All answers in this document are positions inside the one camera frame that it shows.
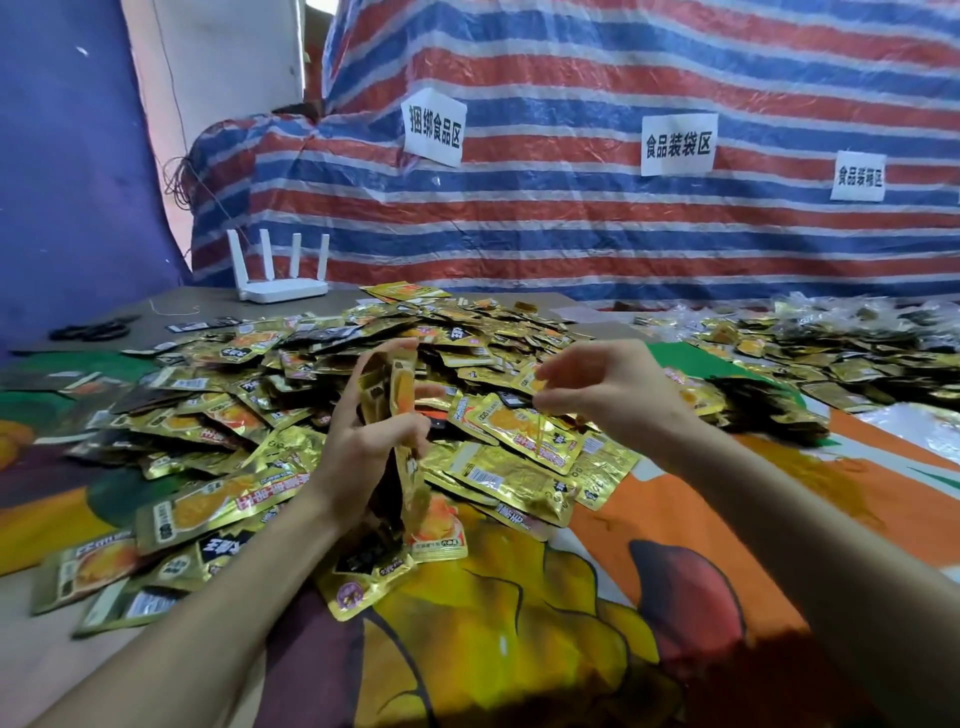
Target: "hand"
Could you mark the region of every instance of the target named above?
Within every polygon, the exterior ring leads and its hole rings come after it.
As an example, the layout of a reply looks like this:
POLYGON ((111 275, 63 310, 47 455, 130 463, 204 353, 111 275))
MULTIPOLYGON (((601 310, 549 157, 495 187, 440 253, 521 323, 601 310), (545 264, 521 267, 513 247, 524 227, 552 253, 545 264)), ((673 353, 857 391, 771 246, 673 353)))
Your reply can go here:
MULTIPOLYGON (((340 533, 346 533, 360 521, 394 446, 413 448, 419 456, 430 447, 426 439, 430 420, 419 413, 408 412, 373 425, 361 425, 357 418, 360 403, 357 379, 373 353, 415 349, 417 343, 415 338, 392 339, 360 357, 330 418, 320 465, 297 496, 297 500, 309 499, 319 505, 340 533)), ((416 386, 417 397, 443 391, 438 384, 416 386)))
POLYGON ((670 472, 690 430, 709 427, 636 339, 573 344, 544 362, 537 379, 546 381, 534 397, 538 410, 593 420, 670 472))

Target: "wire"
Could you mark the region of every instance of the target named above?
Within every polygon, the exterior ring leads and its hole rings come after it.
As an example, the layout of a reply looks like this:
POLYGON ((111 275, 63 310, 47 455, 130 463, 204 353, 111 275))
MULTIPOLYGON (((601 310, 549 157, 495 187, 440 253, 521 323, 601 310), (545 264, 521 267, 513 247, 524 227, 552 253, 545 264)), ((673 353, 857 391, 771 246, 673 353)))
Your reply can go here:
POLYGON ((187 311, 186 313, 163 313, 163 311, 156 310, 153 299, 150 299, 150 308, 157 316, 196 316, 200 313, 200 307, 198 305, 195 305, 192 311, 187 311))

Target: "person's right hand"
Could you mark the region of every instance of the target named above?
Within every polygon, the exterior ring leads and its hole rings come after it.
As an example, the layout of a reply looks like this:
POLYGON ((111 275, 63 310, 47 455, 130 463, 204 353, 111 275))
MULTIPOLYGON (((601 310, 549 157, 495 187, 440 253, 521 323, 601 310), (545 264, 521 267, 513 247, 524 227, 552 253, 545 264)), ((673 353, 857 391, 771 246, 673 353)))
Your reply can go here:
POLYGON ((534 406, 549 414, 576 414, 621 445, 674 470, 678 445, 704 425, 677 386, 636 339, 579 342, 537 370, 546 382, 534 406))

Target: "pile of snack packets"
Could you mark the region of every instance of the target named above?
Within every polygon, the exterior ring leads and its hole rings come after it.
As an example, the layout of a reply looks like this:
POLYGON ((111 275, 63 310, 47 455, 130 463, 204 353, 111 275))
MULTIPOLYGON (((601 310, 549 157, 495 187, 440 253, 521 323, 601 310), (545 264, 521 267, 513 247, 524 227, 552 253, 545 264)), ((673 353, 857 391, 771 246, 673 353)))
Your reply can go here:
POLYGON ((717 401, 726 399, 707 417, 724 428, 759 430, 814 445, 827 434, 827 421, 791 405, 791 390, 852 414, 898 401, 948 414, 960 411, 956 304, 905 307, 885 298, 808 299, 795 293, 766 312, 717 311, 704 317, 683 309, 676 315, 636 317, 641 329, 660 335, 669 335, 678 322, 675 338, 767 379, 723 377, 701 383, 720 390, 722 398, 712 393, 717 401), (765 412, 772 425, 759 422, 765 412))
POLYGON ((139 467, 147 479, 195 479, 141 507, 132 529, 44 560, 34 614, 99 591, 76 629, 83 636, 148 623, 202 589, 308 480, 358 358, 395 337, 420 344, 370 358, 359 414, 370 424, 416 409, 431 420, 432 448, 420 459, 395 448, 365 518, 317 567, 336 619, 415 569, 466 557, 460 509, 546 541, 576 502, 600 508, 636 464, 593 424, 532 407, 541 362, 588 337, 529 304, 457 300, 406 282, 365 290, 381 303, 335 319, 223 319, 125 351, 163 368, 98 412, 94 434, 68 453, 139 467), (418 382, 444 393, 418 399, 418 382))

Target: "paper sign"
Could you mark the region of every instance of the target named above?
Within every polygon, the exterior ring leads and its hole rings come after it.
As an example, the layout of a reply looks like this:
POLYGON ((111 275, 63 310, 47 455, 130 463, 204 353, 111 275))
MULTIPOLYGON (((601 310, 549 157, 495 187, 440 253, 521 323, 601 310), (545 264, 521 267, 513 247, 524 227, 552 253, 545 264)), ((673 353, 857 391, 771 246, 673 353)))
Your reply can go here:
POLYGON ((403 151, 459 167, 467 130, 467 105, 432 88, 422 88, 400 103, 403 151))
POLYGON ((882 203, 887 191, 886 177, 886 155, 837 152, 830 199, 882 203))
POLYGON ((640 174, 702 175, 713 169, 719 114, 643 117, 640 174))

